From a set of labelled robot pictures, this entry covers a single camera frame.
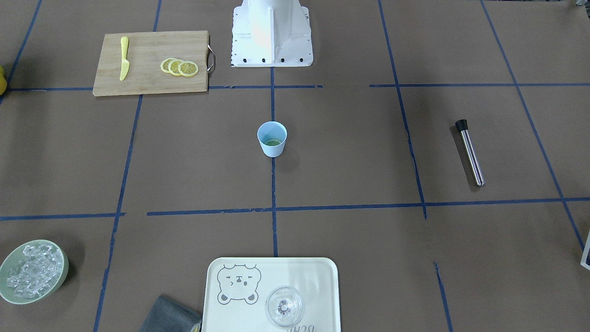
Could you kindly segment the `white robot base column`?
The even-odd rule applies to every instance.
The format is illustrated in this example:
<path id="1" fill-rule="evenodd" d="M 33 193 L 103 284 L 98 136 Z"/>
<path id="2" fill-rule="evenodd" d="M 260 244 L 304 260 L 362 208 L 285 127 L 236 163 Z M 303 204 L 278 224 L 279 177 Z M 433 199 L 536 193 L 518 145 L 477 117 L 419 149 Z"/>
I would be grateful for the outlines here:
<path id="1" fill-rule="evenodd" d="M 232 67 L 313 64 L 310 15 L 298 0 L 244 0 L 232 18 Z"/>

